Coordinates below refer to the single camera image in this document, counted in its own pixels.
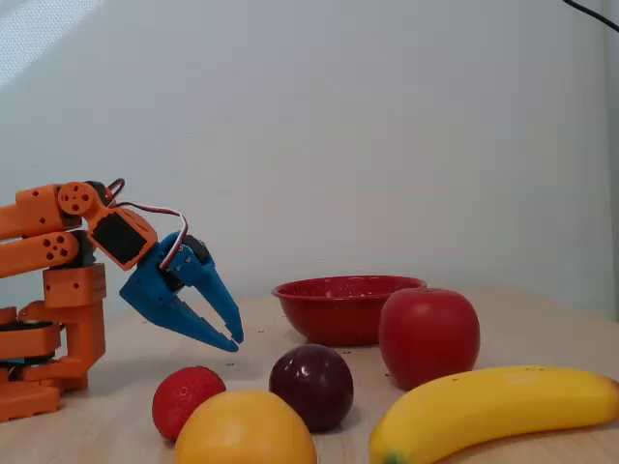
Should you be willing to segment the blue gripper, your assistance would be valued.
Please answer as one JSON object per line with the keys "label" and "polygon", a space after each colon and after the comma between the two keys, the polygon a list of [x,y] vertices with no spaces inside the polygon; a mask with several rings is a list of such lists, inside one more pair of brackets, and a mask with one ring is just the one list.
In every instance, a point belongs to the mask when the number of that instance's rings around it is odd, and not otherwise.
{"label": "blue gripper", "polygon": [[[222,282],[207,247],[192,235],[187,235],[170,268],[160,268],[177,236],[177,233],[172,233],[161,243],[155,243],[121,288],[120,296],[158,327],[225,352],[237,352],[238,344],[244,341],[239,307]],[[178,293],[185,287],[198,291],[222,319],[231,338],[217,331],[178,298]]]}

